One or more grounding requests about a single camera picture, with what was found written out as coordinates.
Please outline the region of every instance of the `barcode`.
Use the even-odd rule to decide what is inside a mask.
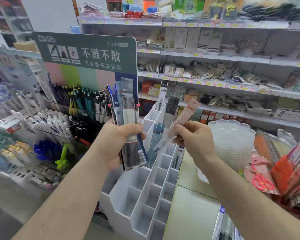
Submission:
[[[139,150],[138,151],[138,154],[139,154],[139,164],[144,164],[146,163],[146,158],[145,158],[145,155],[143,154],[143,151],[142,150]]]
[[[128,47],[128,43],[118,43],[118,47]]]

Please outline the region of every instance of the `person's right hand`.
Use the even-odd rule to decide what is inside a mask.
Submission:
[[[205,161],[218,158],[208,125],[187,121],[184,126],[176,125],[176,131],[179,135],[173,139],[173,142],[185,146],[194,163],[201,170],[204,168]]]

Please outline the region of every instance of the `pink scissors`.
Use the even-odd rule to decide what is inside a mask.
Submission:
[[[262,190],[275,190],[275,187],[272,182],[266,179],[262,173],[258,172],[256,167],[252,164],[252,169],[256,172],[255,176],[252,178],[252,184],[254,187],[262,189]]]

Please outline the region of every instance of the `white pen tray with holes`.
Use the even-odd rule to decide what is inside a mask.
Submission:
[[[148,144],[144,142],[146,151],[153,125],[163,122],[164,111],[165,107],[161,111],[151,110],[144,118],[144,132],[150,137]],[[99,202],[116,233],[132,240],[163,238],[179,177],[179,171],[172,168],[177,153],[178,146],[168,144],[152,169],[140,167],[124,172],[119,168],[109,174]]]

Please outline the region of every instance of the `lime green stripe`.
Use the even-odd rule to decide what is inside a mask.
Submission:
[[[96,70],[85,67],[77,67],[80,76],[81,85],[92,90],[99,90]]]
[[[60,64],[61,72],[64,76],[64,80],[67,85],[76,86],[77,84],[81,84],[80,76],[77,71],[77,67],[71,65]]]

